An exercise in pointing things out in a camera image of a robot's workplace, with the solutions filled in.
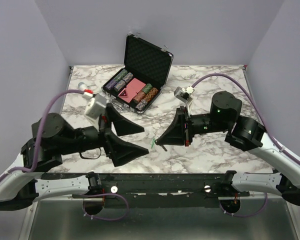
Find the green key tag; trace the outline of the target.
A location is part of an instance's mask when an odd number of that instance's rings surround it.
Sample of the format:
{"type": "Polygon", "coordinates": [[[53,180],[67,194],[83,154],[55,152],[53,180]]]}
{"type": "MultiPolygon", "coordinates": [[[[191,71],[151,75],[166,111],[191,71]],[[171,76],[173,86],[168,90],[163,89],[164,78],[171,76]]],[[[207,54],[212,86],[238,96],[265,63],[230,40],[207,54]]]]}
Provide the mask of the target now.
{"type": "Polygon", "coordinates": [[[152,140],[151,140],[150,148],[153,149],[155,144],[156,144],[156,138],[153,137],[152,140]]]}

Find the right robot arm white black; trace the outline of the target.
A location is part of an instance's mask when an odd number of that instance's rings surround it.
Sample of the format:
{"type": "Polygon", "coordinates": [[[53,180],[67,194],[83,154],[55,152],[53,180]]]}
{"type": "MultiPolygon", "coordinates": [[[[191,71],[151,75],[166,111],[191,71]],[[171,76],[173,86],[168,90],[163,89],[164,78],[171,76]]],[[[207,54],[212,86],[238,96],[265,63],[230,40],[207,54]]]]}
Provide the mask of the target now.
{"type": "Polygon", "coordinates": [[[264,160],[276,172],[247,173],[229,170],[217,188],[221,196],[254,191],[277,195],[300,206],[300,157],[291,151],[284,154],[271,141],[261,123],[240,114],[241,108],[242,101],[227,91],[213,95],[209,113],[193,115],[187,107],[181,106],[176,109],[170,126],[155,143],[161,147],[188,147],[196,135],[223,132],[226,134],[226,143],[264,160]]]}

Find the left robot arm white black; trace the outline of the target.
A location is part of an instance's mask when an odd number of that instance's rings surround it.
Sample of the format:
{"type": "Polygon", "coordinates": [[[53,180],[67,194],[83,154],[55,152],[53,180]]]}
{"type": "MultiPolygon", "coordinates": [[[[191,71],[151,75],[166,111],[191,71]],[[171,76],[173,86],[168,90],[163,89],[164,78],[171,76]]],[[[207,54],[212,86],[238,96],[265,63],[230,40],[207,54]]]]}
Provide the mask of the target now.
{"type": "Polygon", "coordinates": [[[103,194],[97,173],[80,173],[72,178],[43,179],[62,165],[65,155],[103,149],[115,167],[123,166],[149,153],[148,149],[122,140],[121,136],[142,133],[144,128],[108,103],[96,118],[96,126],[73,128],[60,114],[49,113],[44,127],[32,125],[33,138],[22,148],[11,166],[0,175],[0,211],[16,211],[46,198],[64,195],[103,194]]]}

